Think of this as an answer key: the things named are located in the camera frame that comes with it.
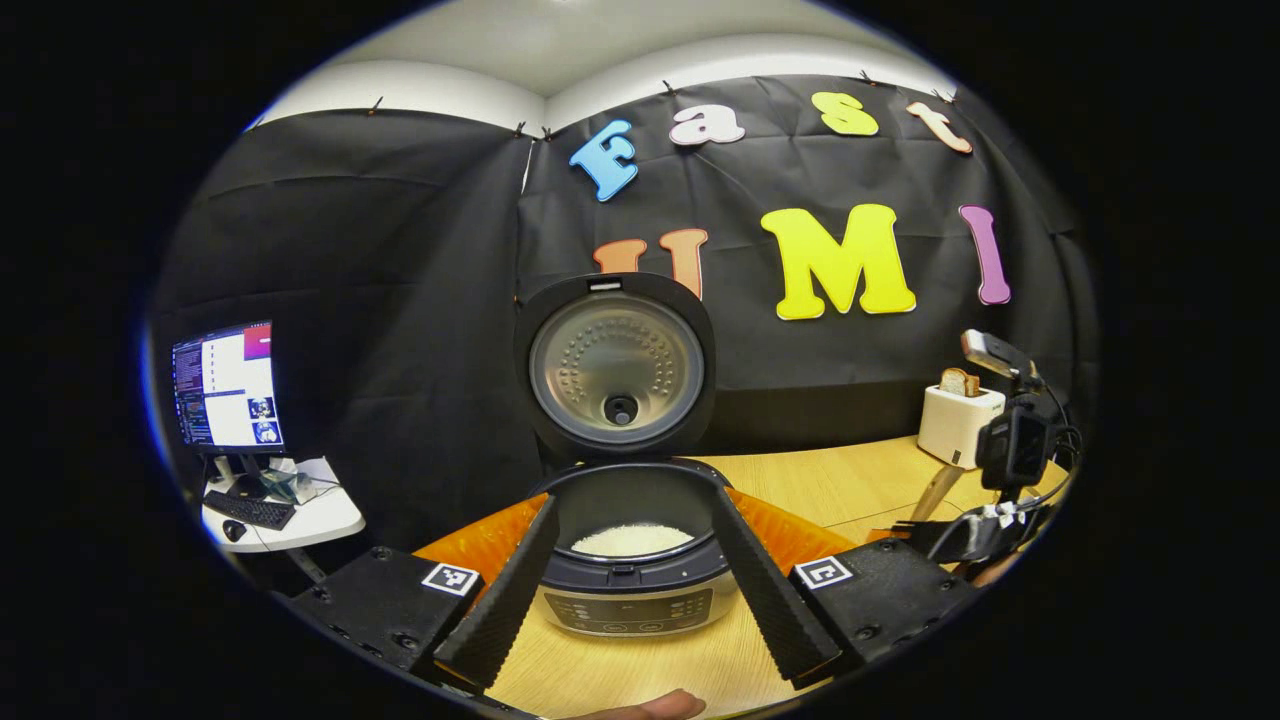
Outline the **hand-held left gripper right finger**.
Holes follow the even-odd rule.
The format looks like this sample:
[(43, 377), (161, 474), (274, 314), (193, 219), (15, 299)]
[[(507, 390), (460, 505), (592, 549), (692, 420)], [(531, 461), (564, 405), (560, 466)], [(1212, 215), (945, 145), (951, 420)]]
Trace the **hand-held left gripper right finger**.
[(797, 691), (905, 655), (977, 600), (970, 582), (900, 538), (782, 571), (730, 488), (713, 493), (712, 520), (780, 675)]

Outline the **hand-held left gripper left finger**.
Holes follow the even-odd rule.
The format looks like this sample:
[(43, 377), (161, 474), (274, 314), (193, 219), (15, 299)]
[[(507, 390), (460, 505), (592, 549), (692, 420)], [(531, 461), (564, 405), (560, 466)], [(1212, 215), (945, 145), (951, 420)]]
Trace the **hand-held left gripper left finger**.
[(471, 693), (495, 683), (541, 583), (561, 524), (536, 495), (422, 548), (376, 546), (291, 610), (387, 667)]

